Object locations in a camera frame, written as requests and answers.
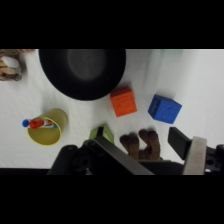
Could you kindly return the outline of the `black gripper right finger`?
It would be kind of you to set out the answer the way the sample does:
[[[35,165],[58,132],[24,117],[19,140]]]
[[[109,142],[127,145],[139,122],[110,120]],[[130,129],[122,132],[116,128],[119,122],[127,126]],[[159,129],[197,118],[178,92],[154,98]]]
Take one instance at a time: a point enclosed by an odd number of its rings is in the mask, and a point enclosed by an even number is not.
[[[189,139],[176,127],[170,127],[168,143],[184,160],[183,175],[203,175],[207,154],[207,140],[201,137]]]

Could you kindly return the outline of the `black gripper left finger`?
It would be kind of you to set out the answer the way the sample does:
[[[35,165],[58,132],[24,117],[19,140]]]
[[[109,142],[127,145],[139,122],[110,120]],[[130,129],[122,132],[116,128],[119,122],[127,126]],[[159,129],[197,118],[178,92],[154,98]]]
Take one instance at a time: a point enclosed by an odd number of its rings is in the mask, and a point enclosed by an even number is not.
[[[87,141],[89,172],[93,175],[152,175],[152,172],[123,151],[98,136]]]

